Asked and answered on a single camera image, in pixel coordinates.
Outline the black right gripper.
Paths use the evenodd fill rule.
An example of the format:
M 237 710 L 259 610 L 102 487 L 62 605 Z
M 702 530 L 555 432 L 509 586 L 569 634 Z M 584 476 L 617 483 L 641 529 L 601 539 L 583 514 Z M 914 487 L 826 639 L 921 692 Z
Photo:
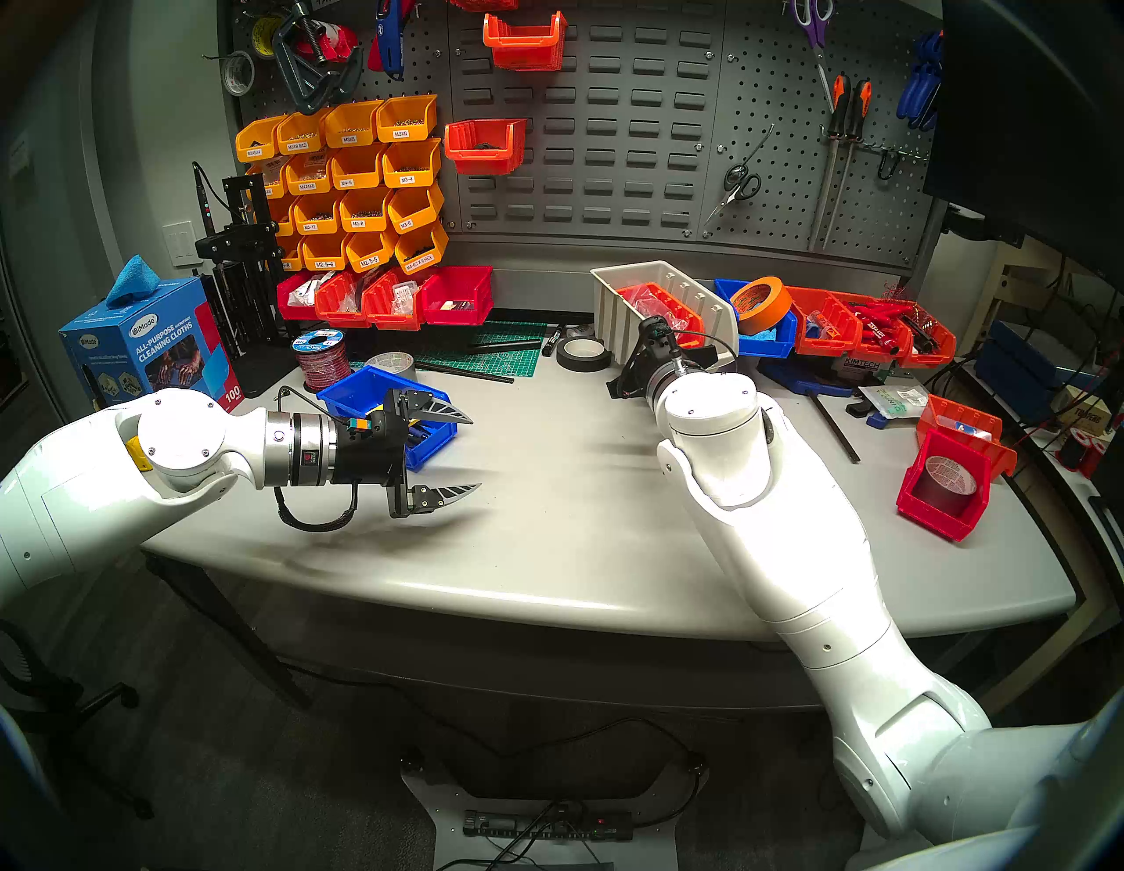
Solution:
M 638 325 L 638 341 L 628 359 L 628 373 L 608 381 L 610 399 L 658 398 L 676 379 L 696 372 L 696 363 L 681 350 L 676 332 L 660 316 Z

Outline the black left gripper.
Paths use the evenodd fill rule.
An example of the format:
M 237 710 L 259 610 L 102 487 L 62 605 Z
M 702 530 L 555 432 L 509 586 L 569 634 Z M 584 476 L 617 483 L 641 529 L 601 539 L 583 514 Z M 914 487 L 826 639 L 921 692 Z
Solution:
M 481 483 L 408 486 L 406 442 L 409 419 L 473 425 L 473 420 L 432 392 L 390 389 L 382 405 L 365 418 L 336 420 L 334 483 L 383 486 L 393 518 L 433 514 L 480 489 Z

